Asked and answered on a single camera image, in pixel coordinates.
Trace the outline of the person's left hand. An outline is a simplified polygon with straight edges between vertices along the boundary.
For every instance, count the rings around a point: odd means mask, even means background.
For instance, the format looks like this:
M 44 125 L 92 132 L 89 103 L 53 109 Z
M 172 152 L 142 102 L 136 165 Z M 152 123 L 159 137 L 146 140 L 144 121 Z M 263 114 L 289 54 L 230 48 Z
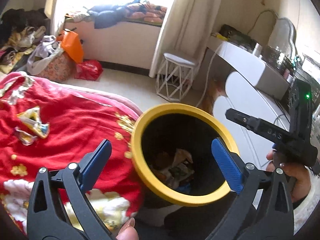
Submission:
M 120 229 L 117 240 L 139 240 L 138 233 L 135 229 L 135 219 L 130 218 Z

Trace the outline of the person's right hand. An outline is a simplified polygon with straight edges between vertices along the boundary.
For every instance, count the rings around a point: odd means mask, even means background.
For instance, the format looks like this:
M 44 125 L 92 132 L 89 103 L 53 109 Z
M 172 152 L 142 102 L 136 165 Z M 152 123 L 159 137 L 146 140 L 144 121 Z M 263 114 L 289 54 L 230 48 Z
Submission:
M 304 199 L 311 189 L 311 180 L 308 169 L 297 163 L 281 163 L 280 168 L 286 175 L 296 179 L 294 187 L 291 190 L 292 202 L 295 203 Z

